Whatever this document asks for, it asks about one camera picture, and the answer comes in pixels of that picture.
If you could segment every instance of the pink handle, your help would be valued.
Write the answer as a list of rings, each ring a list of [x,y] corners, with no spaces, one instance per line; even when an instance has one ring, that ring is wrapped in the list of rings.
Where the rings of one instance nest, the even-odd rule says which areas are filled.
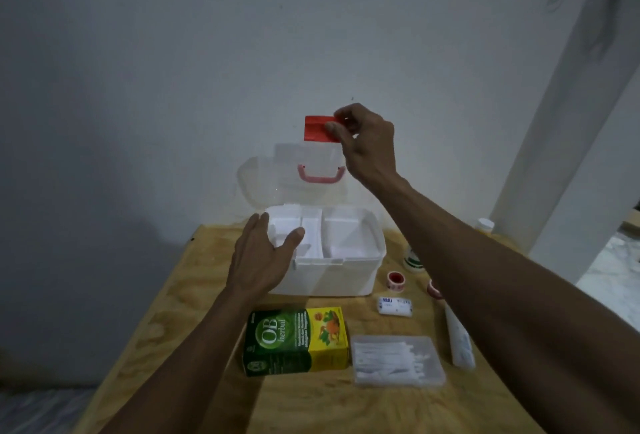
[[[323,183],[323,184],[338,183],[338,181],[340,181],[342,176],[344,176],[344,166],[340,166],[340,168],[338,168],[338,173],[333,178],[324,177],[324,176],[307,176],[307,173],[305,172],[304,164],[298,165],[298,174],[300,175],[300,179],[302,181],[306,181],[307,183]]]

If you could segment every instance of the red paper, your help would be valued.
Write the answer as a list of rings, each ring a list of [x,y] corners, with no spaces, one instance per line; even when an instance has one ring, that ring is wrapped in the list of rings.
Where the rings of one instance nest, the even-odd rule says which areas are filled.
[[[305,141],[315,141],[317,143],[339,143],[324,128],[327,122],[339,122],[333,116],[306,116],[305,117]]]

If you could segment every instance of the hand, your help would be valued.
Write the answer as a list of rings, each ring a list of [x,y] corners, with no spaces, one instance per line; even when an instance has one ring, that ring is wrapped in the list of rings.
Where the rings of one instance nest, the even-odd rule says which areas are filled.
[[[305,229],[298,227],[274,248],[267,236],[269,214],[252,215],[236,242],[231,258],[227,288],[258,300],[276,287],[286,274],[293,252],[302,242]]]
[[[338,109],[334,115],[344,125],[328,122],[325,127],[340,140],[352,176],[371,191],[395,179],[394,125],[361,104]]]

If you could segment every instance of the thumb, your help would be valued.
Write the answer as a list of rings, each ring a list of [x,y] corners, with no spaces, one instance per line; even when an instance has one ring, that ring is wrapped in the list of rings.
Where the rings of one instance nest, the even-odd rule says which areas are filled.
[[[276,252],[279,256],[286,257],[286,260],[291,260],[293,251],[300,245],[304,236],[305,229],[302,227],[296,228],[284,239],[284,243],[276,249]]]
[[[327,122],[324,124],[324,128],[341,142],[343,154],[347,155],[348,152],[351,152],[355,145],[355,140],[345,126],[339,122]]]

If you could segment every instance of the wooden table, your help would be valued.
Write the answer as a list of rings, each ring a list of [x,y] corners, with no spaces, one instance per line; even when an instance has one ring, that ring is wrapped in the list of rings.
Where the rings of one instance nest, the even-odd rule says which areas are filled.
[[[94,395],[74,434],[98,432],[204,317],[222,290],[238,228],[200,227],[117,363]],[[426,335],[447,374],[439,389],[357,387],[353,370],[247,378],[240,348],[230,360],[200,433],[541,433],[476,349],[477,367],[451,365],[444,309],[425,292],[427,274],[404,273],[402,297],[413,317],[380,316],[376,301],[389,295],[385,278],[402,270],[406,242],[389,232],[387,257],[372,295],[300,298],[268,295],[265,304],[341,306],[349,333]]]

